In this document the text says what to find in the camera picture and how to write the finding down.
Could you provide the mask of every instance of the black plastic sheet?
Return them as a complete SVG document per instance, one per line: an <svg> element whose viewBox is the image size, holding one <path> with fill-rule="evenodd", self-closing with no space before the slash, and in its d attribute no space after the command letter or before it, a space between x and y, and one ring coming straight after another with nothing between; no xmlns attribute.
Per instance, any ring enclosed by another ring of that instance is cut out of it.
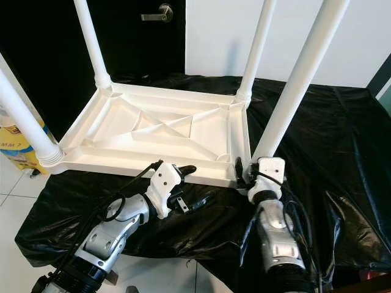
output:
<svg viewBox="0 0 391 293"><path fill-rule="evenodd" d="M183 74L116 80L232 95L240 83L234 77ZM247 110L252 151L284 85L254 82ZM391 271L391 118L369 91L311 85L276 156L286 160L289 185L309 213L324 277L332 276L335 265ZM77 171L51 176L15 238L23 255L33 266L56 265L94 205L129 180ZM143 179L134 193L147 186ZM247 198L232 189L196 184L185 185L183 198L198 210L173 211L141 226L124 253L194 258L234 292L261 287L255 209Z"/></svg>

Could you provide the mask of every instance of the white wall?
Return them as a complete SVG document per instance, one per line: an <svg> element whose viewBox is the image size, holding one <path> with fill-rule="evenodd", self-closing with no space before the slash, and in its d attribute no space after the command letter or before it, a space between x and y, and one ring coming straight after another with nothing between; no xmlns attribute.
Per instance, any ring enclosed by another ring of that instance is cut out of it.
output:
<svg viewBox="0 0 391 293"><path fill-rule="evenodd" d="M186 74L242 76L262 0L187 0ZM321 0L279 0L258 78L286 81ZM391 1L351 0L312 83L366 87L391 52Z"/></svg>

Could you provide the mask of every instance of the tiled floor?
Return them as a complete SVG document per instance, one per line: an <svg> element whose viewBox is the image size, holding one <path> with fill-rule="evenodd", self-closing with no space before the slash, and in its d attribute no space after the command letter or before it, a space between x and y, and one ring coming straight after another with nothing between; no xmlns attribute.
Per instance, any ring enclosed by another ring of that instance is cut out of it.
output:
<svg viewBox="0 0 391 293"><path fill-rule="evenodd" d="M14 242L48 176L30 179L0 154L0 287L1 292L30 292L38 277L51 266L33 268ZM99 293L125 293L136 285L140 293L231 293L216 277L195 260L147 259L121 256L115 268L116 286L104 283Z"/></svg>

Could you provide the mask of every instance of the door handle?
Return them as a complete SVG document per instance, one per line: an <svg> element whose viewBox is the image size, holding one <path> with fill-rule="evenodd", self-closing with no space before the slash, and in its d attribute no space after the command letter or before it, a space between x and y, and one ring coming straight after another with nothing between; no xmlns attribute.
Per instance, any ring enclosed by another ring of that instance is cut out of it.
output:
<svg viewBox="0 0 391 293"><path fill-rule="evenodd" d="M161 4L159 6L159 14L141 14L142 21L162 21L169 23L173 17L173 11L168 4Z"/></svg>

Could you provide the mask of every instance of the black door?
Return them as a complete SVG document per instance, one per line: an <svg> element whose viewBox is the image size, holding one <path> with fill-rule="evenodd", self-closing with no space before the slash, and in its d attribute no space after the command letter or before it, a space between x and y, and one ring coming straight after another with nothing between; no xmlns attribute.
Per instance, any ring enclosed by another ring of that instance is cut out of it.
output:
<svg viewBox="0 0 391 293"><path fill-rule="evenodd" d="M184 0L91 0L88 4L113 81L184 72ZM141 20L141 14L159 13L161 4L172 8L171 22ZM95 91L73 1L4 1L1 5L1 54L60 140Z"/></svg>

